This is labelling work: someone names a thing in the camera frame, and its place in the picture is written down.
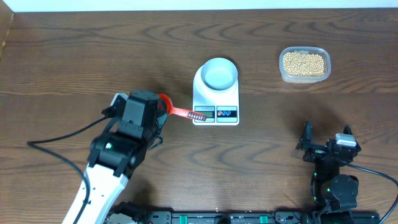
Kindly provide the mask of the red measuring scoop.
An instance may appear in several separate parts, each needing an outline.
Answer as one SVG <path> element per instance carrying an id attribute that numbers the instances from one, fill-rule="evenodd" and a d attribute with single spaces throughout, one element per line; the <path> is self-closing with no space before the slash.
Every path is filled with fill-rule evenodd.
<path id="1" fill-rule="evenodd" d="M 159 93 L 159 98 L 164 101 L 168 114 L 176 115 L 179 117 L 183 117 L 183 118 L 187 118 L 187 119 L 191 119 L 191 120 L 195 120 L 195 121 L 205 121 L 207 119 L 207 117 L 202 113 L 198 113 L 196 111 L 187 110 L 187 109 L 183 109 L 183 108 L 174 107 L 172 100 L 166 94 Z"/>

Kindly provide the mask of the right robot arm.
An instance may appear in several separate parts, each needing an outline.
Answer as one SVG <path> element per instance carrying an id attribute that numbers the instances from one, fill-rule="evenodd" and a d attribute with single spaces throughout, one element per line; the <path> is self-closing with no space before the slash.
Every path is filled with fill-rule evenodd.
<path id="1" fill-rule="evenodd" d="M 361 148 L 350 127 L 324 145 L 312 142 L 312 125 L 307 121 L 296 145 L 303 151 L 303 161 L 315 164 L 311 193 L 319 213 L 342 212 L 357 207 L 359 180 L 340 173 L 340 168 L 350 164 Z"/>

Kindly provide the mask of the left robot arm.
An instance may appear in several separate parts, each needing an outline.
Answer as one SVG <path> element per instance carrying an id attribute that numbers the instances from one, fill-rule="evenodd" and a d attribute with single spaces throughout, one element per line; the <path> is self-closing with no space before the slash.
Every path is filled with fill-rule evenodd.
<path id="1" fill-rule="evenodd" d="M 103 223 L 134 170 L 156 141 L 167 120 L 164 100 L 154 92 L 115 94 L 102 114 L 110 121 L 91 142 L 84 180 L 64 223 Z"/>

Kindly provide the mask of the white digital kitchen scale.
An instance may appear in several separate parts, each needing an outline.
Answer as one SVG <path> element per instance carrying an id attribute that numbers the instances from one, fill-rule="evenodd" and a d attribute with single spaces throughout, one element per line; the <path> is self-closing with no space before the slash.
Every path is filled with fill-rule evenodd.
<path id="1" fill-rule="evenodd" d="M 193 80 L 194 111 L 205 114 L 206 121 L 193 121 L 195 126 L 237 126 L 240 122 L 238 70 L 235 65 L 222 67 L 231 74 L 234 83 L 225 90 L 213 90 L 202 80 L 202 74 L 210 72 L 202 65 Z"/>

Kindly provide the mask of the light blue bowl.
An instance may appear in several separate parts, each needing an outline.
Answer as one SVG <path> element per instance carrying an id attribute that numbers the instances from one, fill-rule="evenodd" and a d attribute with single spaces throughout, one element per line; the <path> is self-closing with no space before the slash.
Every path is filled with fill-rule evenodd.
<path id="1" fill-rule="evenodd" d="M 213 58 L 202 66 L 200 78 L 209 89 L 225 91 L 237 82 L 238 69 L 226 58 Z"/>

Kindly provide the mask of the soybeans in container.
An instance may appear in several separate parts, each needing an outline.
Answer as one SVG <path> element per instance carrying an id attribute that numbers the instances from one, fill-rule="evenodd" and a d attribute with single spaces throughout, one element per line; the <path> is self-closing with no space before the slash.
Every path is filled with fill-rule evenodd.
<path id="1" fill-rule="evenodd" d="M 325 74 L 325 61 L 321 55 L 287 52 L 282 62 L 283 69 L 291 76 L 320 77 Z"/>

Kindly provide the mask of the clear plastic container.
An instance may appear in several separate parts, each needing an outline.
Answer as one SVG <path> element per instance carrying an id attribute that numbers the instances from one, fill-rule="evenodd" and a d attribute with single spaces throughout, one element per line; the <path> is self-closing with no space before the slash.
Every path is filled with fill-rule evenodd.
<path id="1" fill-rule="evenodd" d="M 325 74 L 320 77 L 298 77 L 298 76 L 291 76 L 288 73 L 285 72 L 283 69 L 283 62 L 282 62 L 282 57 L 284 54 L 287 52 L 298 52 L 300 54 L 317 54 L 321 55 L 322 58 L 325 61 Z M 279 70 L 281 74 L 281 78 L 283 81 L 287 83 L 296 83 L 296 84 L 311 84 L 311 83 L 317 83 L 326 80 L 331 73 L 331 58 L 328 52 L 322 48 L 319 47 L 307 47 L 307 46 L 301 46 L 301 47 L 287 47 L 284 49 L 280 55 L 279 55 Z"/>

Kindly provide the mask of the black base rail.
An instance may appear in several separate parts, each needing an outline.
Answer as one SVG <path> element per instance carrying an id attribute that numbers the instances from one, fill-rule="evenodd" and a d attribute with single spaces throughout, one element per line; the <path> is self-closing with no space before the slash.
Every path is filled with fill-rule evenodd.
<path id="1" fill-rule="evenodd" d="M 325 213 L 317 219 L 315 213 L 294 211 L 287 207 L 265 212 L 176 212 L 171 209 L 142 208 L 122 202 L 112 208 L 105 224 L 298 224 L 298 223 L 379 223 L 373 212 Z"/>

